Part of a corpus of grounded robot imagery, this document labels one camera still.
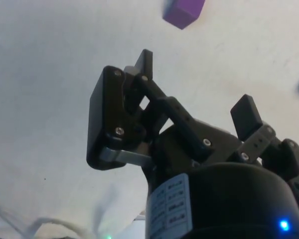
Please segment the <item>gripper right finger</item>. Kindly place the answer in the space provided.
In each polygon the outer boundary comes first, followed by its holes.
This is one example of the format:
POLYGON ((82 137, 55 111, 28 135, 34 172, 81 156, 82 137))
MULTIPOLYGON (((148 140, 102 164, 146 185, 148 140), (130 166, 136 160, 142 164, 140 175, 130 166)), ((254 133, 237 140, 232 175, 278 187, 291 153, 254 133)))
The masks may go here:
POLYGON ((253 98, 244 95, 230 111, 242 145, 237 155, 242 161, 261 165, 285 181, 299 179, 299 146, 291 139, 279 140, 275 130, 264 123, 253 98))

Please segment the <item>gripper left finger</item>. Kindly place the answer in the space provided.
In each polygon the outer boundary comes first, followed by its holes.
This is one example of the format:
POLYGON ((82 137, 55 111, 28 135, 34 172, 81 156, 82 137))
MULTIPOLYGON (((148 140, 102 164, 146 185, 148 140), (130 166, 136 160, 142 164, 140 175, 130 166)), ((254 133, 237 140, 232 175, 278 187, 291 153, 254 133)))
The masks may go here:
POLYGON ((151 167, 153 142, 167 120, 194 156, 212 152, 211 144, 198 135, 195 119, 175 98, 166 96, 152 76, 153 53, 147 49, 133 67, 103 69, 90 97, 86 156, 90 167, 151 167))

